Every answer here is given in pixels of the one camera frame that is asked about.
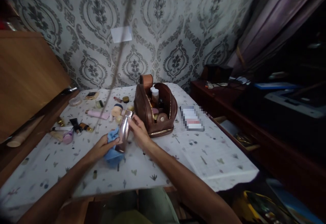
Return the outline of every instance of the patterned tablecloth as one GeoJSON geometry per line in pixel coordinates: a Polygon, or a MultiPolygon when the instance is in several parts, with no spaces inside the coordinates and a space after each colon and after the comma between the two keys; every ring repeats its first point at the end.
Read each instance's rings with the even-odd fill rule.
{"type": "MultiPolygon", "coordinates": [[[[194,100],[178,85],[173,83],[167,85],[178,106],[194,105],[199,109],[194,100]]],[[[135,89],[136,86],[113,89],[105,111],[110,111],[116,103],[114,96],[119,98],[129,96],[130,102],[122,103],[124,108],[133,104],[135,89]]],[[[85,90],[80,92],[80,96],[84,98],[90,91],[99,91],[96,101],[105,101],[109,92],[105,89],[85,90]]],[[[86,115],[87,109],[100,111],[95,106],[95,100],[83,100],[77,107],[68,105],[61,117],[66,124],[72,118],[78,118],[79,123],[84,122],[91,127],[97,124],[92,133],[83,131],[81,136],[74,134],[73,142],[69,145],[60,143],[50,134],[46,134],[1,188],[1,210],[11,220],[18,220],[94,146],[102,135],[117,127],[115,121],[110,123],[109,120],[86,115]]],[[[253,180],[258,169],[204,113],[200,114],[205,131],[187,131],[178,109],[173,132],[154,138],[153,141],[203,179],[214,191],[230,189],[237,183],[253,180]]],[[[119,166],[110,169],[104,160],[100,160],[85,174],[73,197],[171,185],[159,167],[135,145],[132,133],[129,139],[132,143],[128,145],[119,166]]]]}

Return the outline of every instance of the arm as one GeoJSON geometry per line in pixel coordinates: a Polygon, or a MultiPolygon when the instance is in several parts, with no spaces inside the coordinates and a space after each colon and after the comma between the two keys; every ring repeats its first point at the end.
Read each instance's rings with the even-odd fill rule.
{"type": "Polygon", "coordinates": [[[64,177],[47,191],[18,221],[21,223],[45,223],[56,214],[71,196],[85,172],[119,142],[119,138],[107,143],[107,134],[72,167],[64,177]]]}
{"type": "Polygon", "coordinates": [[[130,119],[128,122],[139,147],[166,174],[191,210],[199,214],[207,223],[218,221],[241,224],[230,206],[218,194],[150,139],[144,123],[138,116],[134,116],[133,119],[135,123],[130,119]]]}

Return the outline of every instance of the pink bottle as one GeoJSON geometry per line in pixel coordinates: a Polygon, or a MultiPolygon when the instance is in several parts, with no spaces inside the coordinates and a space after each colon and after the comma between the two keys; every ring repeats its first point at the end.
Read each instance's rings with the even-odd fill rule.
{"type": "Polygon", "coordinates": [[[110,116],[110,113],[102,113],[102,112],[93,111],[93,110],[86,110],[85,113],[89,116],[94,116],[94,117],[105,119],[105,120],[107,120],[110,116]]]}

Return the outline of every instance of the brown leather toiletry bag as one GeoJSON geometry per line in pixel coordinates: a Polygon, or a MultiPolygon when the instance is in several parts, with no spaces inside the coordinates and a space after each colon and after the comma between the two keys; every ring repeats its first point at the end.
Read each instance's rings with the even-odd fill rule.
{"type": "Polygon", "coordinates": [[[173,131],[173,122],[177,116],[178,104],[170,88],[163,83],[156,83],[154,87],[159,90],[159,97],[163,100],[163,112],[159,113],[156,120],[150,104],[153,77],[150,74],[141,75],[140,84],[136,87],[135,111],[144,122],[150,137],[160,137],[173,131]]]}

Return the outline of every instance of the damask wallpaper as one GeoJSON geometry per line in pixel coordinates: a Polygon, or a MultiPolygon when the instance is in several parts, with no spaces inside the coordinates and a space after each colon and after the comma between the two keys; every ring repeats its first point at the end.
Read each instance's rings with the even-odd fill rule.
{"type": "Polygon", "coordinates": [[[26,30],[43,34],[81,89],[134,85],[140,74],[186,91],[207,63],[223,64],[235,49],[252,0],[132,0],[132,40],[124,42],[111,85],[127,0],[10,0],[26,30]]]}

